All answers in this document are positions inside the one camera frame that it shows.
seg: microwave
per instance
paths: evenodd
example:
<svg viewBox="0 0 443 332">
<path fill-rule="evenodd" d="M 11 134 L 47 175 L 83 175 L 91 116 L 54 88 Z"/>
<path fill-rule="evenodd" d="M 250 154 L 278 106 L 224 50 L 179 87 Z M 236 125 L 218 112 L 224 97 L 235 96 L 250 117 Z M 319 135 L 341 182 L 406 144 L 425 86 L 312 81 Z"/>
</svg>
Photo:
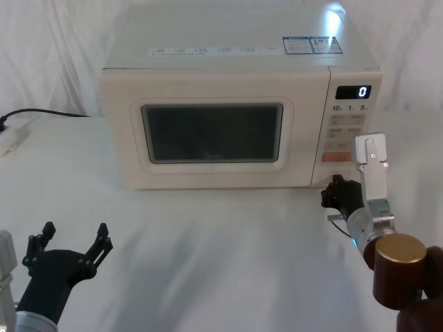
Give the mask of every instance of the microwave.
<svg viewBox="0 0 443 332">
<path fill-rule="evenodd" d="M 323 187 L 359 178 L 382 74 L 346 11 L 132 6 L 100 88 L 137 189 Z"/>
</svg>

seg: power cord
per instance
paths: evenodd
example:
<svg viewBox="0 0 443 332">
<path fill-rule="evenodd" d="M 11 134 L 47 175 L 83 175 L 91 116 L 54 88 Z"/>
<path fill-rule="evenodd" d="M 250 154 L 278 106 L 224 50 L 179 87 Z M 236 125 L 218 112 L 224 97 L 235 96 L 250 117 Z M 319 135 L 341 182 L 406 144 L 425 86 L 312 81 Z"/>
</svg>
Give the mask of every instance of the power cord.
<svg viewBox="0 0 443 332">
<path fill-rule="evenodd" d="M 72 118 L 89 118 L 89 116 L 84 116 L 82 114 L 49 111 L 48 109 L 18 109 L 16 111 L 12 111 L 0 117 L 0 133 L 6 130 L 5 122 L 10 116 L 14 116 L 15 114 L 19 113 L 28 113 L 28 112 L 48 113 L 48 114 L 55 114 L 57 116 L 70 116 Z"/>
<path fill-rule="evenodd" d="M 339 230 L 340 232 L 342 232 L 344 235 L 346 235 L 347 237 L 349 237 L 350 239 L 352 239 L 352 237 L 345 232 L 344 230 L 342 230 L 333 220 L 331 220 L 332 225 L 334 225 L 334 227 Z"/>
</svg>

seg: label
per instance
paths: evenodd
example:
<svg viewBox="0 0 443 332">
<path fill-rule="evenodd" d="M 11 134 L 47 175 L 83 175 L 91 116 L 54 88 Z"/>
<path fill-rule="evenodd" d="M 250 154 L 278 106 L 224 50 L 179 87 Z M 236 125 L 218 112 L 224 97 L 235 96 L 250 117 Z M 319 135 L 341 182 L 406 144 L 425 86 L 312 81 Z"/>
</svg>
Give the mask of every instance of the label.
<svg viewBox="0 0 443 332">
<path fill-rule="evenodd" d="M 150 57 L 163 56 L 225 56 L 225 55 L 284 55 L 283 47 L 169 47 L 150 48 L 147 52 Z"/>
<path fill-rule="evenodd" d="M 286 54 L 313 54 L 309 37 L 283 37 Z"/>
<path fill-rule="evenodd" d="M 335 37 L 310 37 L 315 54 L 343 54 Z"/>
</svg>

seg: white curtain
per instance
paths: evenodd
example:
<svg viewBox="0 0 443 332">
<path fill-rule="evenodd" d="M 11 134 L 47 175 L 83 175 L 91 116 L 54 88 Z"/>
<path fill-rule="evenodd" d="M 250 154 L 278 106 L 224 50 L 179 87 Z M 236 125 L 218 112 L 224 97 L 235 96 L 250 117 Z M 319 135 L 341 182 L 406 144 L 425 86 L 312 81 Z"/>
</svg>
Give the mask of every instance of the white curtain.
<svg viewBox="0 0 443 332">
<path fill-rule="evenodd" d="M 197 2 L 210 1 L 233 6 L 329 2 Z M 101 115 L 98 77 L 127 4 L 125 0 L 0 0 L 0 115 L 25 107 Z M 382 65 L 379 108 L 442 113 L 443 1 L 344 0 L 343 5 Z"/>
</svg>

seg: control panel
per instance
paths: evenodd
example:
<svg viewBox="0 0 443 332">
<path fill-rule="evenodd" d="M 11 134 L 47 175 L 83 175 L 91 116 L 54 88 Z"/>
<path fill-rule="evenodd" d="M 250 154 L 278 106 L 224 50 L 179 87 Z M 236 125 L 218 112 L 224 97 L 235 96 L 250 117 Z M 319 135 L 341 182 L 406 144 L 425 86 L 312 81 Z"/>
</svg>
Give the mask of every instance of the control panel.
<svg viewBox="0 0 443 332">
<path fill-rule="evenodd" d="M 368 132 L 381 83 L 380 72 L 368 74 L 331 72 L 311 185 L 328 184 L 337 173 L 359 178 L 352 144 Z"/>
</svg>

